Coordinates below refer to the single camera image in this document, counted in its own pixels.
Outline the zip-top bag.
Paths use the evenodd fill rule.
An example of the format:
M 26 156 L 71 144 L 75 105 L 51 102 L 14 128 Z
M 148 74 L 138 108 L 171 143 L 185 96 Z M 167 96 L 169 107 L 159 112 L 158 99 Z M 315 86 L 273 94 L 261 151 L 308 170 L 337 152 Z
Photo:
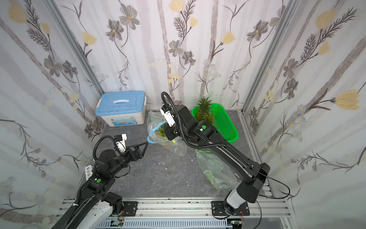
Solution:
M 239 184 L 239 179 L 231 168 L 210 150 L 196 149 L 199 168 L 215 189 L 232 190 Z
M 149 111 L 147 117 L 147 125 L 149 128 L 155 128 L 164 121 L 164 117 L 160 112 Z
M 180 137 L 176 137 L 173 140 L 168 140 L 168 138 L 163 138 L 156 134 L 155 131 L 164 123 L 167 123 L 167 122 L 164 121 L 155 128 L 147 127 L 147 131 L 148 131 L 147 141 L 150 144 L 160 145 L 177 156 L 185 156 L 187 153 L 187 146 L 183 144 Z

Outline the pineapple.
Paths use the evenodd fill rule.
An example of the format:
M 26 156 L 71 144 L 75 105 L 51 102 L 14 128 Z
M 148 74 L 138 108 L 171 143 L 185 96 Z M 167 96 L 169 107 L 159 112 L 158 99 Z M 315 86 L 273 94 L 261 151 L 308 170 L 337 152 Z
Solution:
M 211 112 L 205 113 L 204 120 L 208 123 L 214 125 L 215 124 L 215 115 Z
M 158 136 L 161 136 L 163 138 L 167 138 L 166 134 L 165 134 L 165 127 L 166 127 L 167 123 L 162 124 L 155 132 Z
M 207 114 L 210 113 L 210 110 L 211 110 L 211 103 L 212 101 L 210 100 L 210 97 L 202 97 L 199 99 L 198 101 L 198 110 L 197 110 L 197 113 L 196 113 L 196 120 L 199 122 L 199 121 L 202 121 L 204 120 L 205 116 Z

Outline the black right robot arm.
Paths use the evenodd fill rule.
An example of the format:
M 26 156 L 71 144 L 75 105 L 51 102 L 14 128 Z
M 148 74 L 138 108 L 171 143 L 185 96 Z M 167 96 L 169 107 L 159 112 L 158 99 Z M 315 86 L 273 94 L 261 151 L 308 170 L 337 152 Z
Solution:
M 239 176 L 240 183 L 224 200 L 227 214 L 234 215 L 245 202 L 255 203 L 269 174 L 269 165 L 245 157 L 212 124 L 205 120 L 197 122 L 186 106 L 176 106 L 167 92 L 162 92 L 161 98 L 164 103 L 161 113 L 168 123 L 164 127 L 168 140 L 181 137 L 191 148 L 211 150 Z

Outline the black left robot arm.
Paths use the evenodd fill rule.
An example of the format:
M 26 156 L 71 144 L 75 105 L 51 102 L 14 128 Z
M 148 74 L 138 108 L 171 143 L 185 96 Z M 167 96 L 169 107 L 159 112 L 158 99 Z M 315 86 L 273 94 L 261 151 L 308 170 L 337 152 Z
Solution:
M 79 187 L 76 199 L 53 226 L 55 229 L 94 229 L 109 216 L 117 217 L 116 225 L 126 216 L 134 216 L 137 202 L 123 202 L 110 188 L 119 178 L 118 173 L 130 168 L 130 163 L 142 159 L 148 142 L 118 148 L 123 136 L 105 135 L 95 144 L 92 157 L 95 162 L 91 176 Z

